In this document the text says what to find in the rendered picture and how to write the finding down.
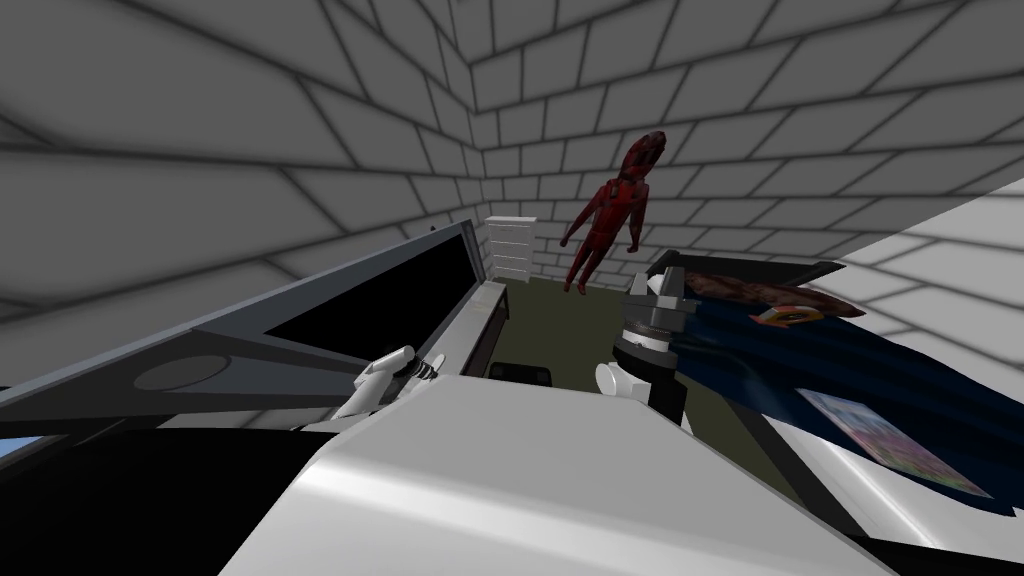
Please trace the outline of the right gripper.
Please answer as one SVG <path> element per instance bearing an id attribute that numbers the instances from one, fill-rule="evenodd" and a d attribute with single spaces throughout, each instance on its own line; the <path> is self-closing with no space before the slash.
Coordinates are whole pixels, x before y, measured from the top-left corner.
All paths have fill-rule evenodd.
<path id="1" fill-rule="evenodd" d="M 625 321 L 666 332 L 682 332 L 689 317 L 697 312 L 700 301 L 684 299 L 686 271 L 669 266 L 665 270 L 659 295 L 648 294 L 648 275 L 636 273 L 631 294 L 622 300 Z"/>

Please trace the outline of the black television on grey stand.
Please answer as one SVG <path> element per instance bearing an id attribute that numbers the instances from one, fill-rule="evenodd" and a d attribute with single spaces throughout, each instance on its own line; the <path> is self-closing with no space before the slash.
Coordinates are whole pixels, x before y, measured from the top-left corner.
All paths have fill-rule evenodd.
<path id="1" fill-rule="evenodd" d="M 2 390 L 0 478 L 180 415 L 339 407 L 377 359 L 425 358 L 484 285 L 464 220 Z"/>

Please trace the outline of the dark red human figure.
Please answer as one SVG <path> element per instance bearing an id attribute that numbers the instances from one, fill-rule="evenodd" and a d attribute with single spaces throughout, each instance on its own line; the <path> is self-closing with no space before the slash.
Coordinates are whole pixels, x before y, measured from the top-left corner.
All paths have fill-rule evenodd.
<path id="1" fill-rule="evenodd" d="M 636 140 L 623 158 L 617 174 L 598 189 L 568 227 L 559 242 L 562 247 L 585 223 L 590 223 L 564 280 L 565 292 L 575 285 L 581 295 L 586 293 L 587 282 L 612 248 L 623 225 L 628 225 L 630 237 L 627 251 L 637 252 L 649 199 L 645 178 L 664 154 L 666 142 L 663 131 L 649 132 Z"/>

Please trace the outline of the white chest of drawers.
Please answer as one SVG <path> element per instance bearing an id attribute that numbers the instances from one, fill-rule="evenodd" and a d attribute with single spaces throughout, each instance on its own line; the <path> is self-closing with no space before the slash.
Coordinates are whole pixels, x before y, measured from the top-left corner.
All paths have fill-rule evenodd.
<path id="1" fill-rule="evenodd" d="M 490 216 L 485 219 L 493 275 L 528 283 L 534 265 L 536 217 Z"/>

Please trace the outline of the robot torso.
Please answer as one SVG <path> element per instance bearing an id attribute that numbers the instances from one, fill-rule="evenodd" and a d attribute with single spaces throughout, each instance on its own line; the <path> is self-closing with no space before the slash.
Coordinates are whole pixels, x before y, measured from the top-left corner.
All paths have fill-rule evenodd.
<path id="1" fill-rule="evenodd" d="M 894 576 L 625 398 L 443 376 L 333 437 L 219 576 Z"/>

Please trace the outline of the bed with dark blue blanket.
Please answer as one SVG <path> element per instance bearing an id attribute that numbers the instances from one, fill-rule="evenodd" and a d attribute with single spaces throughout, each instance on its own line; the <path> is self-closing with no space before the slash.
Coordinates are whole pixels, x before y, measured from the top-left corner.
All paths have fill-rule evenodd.
<path id="1" fill-rule="evenodd" d="M 1024 576 L 1024 179 L 841 259 L 861 311 L 788 328 L 710 301 L 677 345 L 685 416 L 743 427 L 769 480 L 912 574 Z"/>

